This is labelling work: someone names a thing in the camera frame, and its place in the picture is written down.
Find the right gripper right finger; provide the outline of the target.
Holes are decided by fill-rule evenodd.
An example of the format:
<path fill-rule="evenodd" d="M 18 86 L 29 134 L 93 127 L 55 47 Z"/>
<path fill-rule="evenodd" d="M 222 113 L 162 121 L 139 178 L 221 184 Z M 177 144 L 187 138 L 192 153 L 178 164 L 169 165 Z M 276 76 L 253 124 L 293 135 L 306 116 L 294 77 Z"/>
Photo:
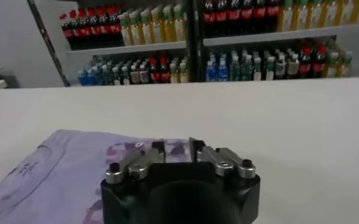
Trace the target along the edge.
<path fill-rule="evenodd" d="M 242 179 L 253 179 L 256 176 L 256 166 L 250 159 L 242 159 L 227 147 L 213 148 L 204 141 L 189 138 L 191 160 L 195 163 L 210 163 L 215 174 L 226 177 L 235 172 Z"/>

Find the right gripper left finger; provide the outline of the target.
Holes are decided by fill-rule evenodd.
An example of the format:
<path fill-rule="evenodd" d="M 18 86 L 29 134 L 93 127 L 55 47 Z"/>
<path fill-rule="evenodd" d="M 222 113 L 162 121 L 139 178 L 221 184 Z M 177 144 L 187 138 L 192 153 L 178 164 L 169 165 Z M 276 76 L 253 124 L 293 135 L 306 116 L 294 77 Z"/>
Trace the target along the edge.
<path fill-rule="evenodd" d="M 152 142 L 149 150 L 140 149 L 126 155 L 118 163 L 111 163 L 105 172 L 105 181 L 108 184 L 119 184 L 126 177 L 143 180 L 147 177 L 148 170 L 152 164 L 165 163 L 165 161 L 165 142 L 155 141 Z"/>

